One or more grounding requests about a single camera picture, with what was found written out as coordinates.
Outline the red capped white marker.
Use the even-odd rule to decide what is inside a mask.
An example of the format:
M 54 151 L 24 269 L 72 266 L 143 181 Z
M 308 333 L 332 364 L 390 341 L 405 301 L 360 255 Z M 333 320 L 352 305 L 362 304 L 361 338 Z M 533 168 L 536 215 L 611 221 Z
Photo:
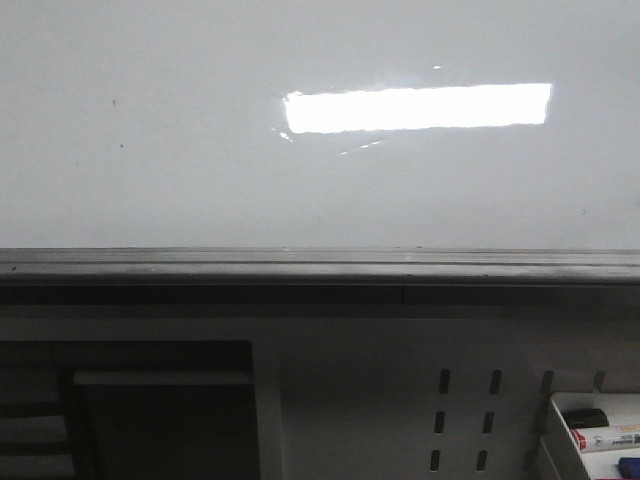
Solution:
M 627 450 L 639 447 L 638 424 L 570 429 L 569 432 L 581 453 Z

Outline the white whiteboard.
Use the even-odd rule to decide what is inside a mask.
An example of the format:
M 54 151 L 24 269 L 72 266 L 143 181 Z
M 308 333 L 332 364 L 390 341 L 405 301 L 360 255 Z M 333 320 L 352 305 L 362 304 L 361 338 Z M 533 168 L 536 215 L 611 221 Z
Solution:
M 1 276 L 635 282 L 635 1 L 5 1 Z

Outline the white marker tray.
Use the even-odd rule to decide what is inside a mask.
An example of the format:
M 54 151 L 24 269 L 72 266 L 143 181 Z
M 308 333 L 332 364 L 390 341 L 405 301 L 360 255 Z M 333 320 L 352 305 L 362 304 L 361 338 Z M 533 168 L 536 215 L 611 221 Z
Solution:
M 609 426 L 639 425 L 637 393 L 555 393 L 551 396 L 547 432 L 542 438 L 558 479 L 623 479 L 618 471 L 621 457 L 639 457 L 639 447 L 627 450 L 581 453 L 562 418 L 565 410 L 602 409 Z

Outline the grey perforated metal stand panel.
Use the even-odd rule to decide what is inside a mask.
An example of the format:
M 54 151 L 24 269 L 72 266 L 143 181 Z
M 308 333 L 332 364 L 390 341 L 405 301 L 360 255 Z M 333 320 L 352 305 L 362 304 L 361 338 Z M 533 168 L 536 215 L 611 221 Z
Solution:
M 637 392 L 639 289 L 5 286 L 5 479 L 538 479 Z

